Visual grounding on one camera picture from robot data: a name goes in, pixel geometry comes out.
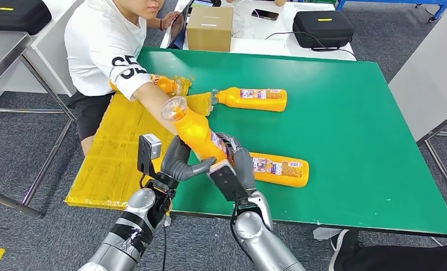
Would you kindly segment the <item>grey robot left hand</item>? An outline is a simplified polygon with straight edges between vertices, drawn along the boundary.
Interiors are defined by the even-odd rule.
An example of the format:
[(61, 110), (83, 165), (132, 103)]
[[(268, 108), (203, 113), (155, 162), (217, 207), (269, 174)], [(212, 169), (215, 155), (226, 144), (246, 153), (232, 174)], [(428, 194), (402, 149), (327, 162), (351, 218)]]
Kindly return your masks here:
[(209, 172), (210, 167), (216, 162), (216, 158), (211, 156), (198, 164), (190, 165), (188, 164), (190, 152), (190, 147), (178, 135), (174, 136), (164, 155), (160, 171), (182, 182)]

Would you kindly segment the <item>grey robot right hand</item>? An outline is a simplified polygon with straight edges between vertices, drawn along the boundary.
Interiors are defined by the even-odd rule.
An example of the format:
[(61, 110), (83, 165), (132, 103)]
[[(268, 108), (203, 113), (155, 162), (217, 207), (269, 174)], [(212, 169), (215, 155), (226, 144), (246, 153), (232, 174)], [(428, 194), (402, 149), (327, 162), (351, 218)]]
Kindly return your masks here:
[(222, 132), (217, 132), (216, 135), (225, 144), (227, 149), (227, 160), (233, 167), (239, 183), (245, 190), (254, 191), (255, 177), (253, 173), (253, 162), (249, 151), (232, 135)]

